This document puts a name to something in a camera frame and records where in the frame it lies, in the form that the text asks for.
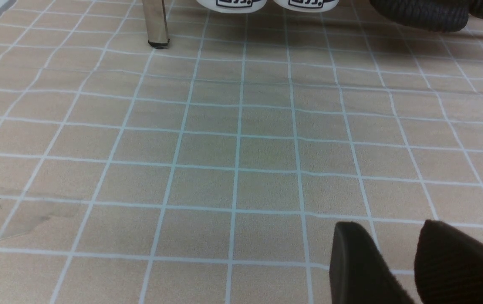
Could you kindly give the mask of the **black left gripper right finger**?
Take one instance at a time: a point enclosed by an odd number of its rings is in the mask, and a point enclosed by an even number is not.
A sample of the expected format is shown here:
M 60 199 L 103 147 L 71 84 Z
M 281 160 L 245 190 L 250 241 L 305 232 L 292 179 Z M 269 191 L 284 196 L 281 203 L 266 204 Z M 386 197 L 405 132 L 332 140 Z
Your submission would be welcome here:
M 426 220 L 415 285 L 424 304 L 483 304 L 483 243 L 443 221 Z

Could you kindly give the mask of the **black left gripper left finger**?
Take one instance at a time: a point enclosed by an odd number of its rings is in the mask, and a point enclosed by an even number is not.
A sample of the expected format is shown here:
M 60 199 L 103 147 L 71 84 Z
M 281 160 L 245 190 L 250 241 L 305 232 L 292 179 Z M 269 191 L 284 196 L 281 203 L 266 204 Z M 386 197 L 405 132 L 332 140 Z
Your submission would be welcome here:
M 334 227 L 329 267 L 333 304 L 413 304 L 359 223 Z

